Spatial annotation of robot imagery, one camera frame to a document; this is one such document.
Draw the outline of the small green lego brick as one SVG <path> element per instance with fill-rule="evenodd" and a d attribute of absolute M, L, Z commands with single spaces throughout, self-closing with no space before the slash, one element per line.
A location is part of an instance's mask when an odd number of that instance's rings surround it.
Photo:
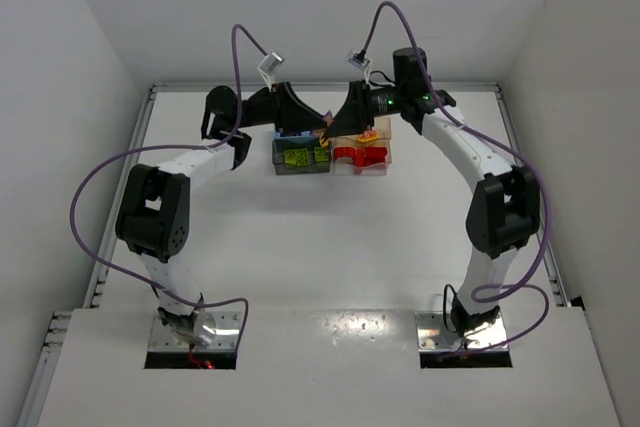
<path fill-rule="evenodd" d="M 314 160 L 316 164 L 329 163 L 331 161 L 331 150 L 325 147 L 315 147 Z"/>

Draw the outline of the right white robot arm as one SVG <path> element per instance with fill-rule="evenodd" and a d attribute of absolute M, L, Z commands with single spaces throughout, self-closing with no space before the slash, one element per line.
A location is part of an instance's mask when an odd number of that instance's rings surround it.
<path fill-rule="evenodd" d="M 350 82 L 346 99 L 324 135 L 361 134 L 375 118 L 399 114 L 466 181 L 472 193 L 465 219 L 472 253 L 449 314 L 452 329 L 463 335 L 497 317 L 500 307 L 495 297 L 508 269 L 539 229 L 540 186 L 530 168 L 514 165 L 488 141 L 468 131 L 461 109 L 447 91 L 429 91 L 419 67 L 425 59 L 421 49 L 398 49 L 393 53 L 391 85 Z"/>

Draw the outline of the purple yellow lego stack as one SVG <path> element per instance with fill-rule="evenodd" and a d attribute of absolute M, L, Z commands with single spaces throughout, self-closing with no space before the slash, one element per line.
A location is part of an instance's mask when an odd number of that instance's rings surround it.
<path fill-rule="evenodd" d="M 324 126 L 314 131 L 314 135 L 317 137 L 319 145 L 326 148 L 329 144 L 330 138 L 326 135 L 326 131 L 333 123 L 333 114 L 331 111 L 327 112 L 323 116 Z"/>

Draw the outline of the red curved lego brick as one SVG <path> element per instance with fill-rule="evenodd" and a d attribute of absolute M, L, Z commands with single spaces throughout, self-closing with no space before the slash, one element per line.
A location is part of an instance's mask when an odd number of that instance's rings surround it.
<path fill-rule="evenodd" d="M 386 147 L 365 147 L 356 150 L 354 173 L 385 171 L 387 169 L 388 149 Z"/>

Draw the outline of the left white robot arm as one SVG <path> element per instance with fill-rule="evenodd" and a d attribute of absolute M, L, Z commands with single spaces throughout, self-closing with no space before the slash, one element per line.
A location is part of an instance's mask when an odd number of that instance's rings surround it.
<path fill-rule="evenodd" d="M 244 128 L 273 125 L 298 134 L 324 130 L 332 119 L 304 103 L 288 82 L 263 87 L 248 99 L 217 86 L 205 98 L 199 148 L 156 166 L 131 168 L 115 233 L 146 267 L 160 320 L 176 336 L 194 339 L 205 325 L 204 296 L 180 258 L 189 236 L 192 193 L 246 160 L 251 138 Z"/>

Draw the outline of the red rounded lego brick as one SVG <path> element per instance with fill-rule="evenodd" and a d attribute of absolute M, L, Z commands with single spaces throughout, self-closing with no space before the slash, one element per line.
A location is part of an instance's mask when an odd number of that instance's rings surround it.
<path fill-rule="evenodd" d="M 354 147 L 336 147 L 333 151 L 333 159 L 336 163 L 353 164 L 356 157 Z"/>

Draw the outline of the yellow rounded lego brick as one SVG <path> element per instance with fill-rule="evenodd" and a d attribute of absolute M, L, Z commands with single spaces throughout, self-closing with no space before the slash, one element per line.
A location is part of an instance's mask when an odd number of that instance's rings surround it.
<path fill-rule="evenodd" d="M 355 136 L 357 142 L 367 144 L 374 142 L 379 138 L 379 133 L 375 130 L 368 130 Z"/>

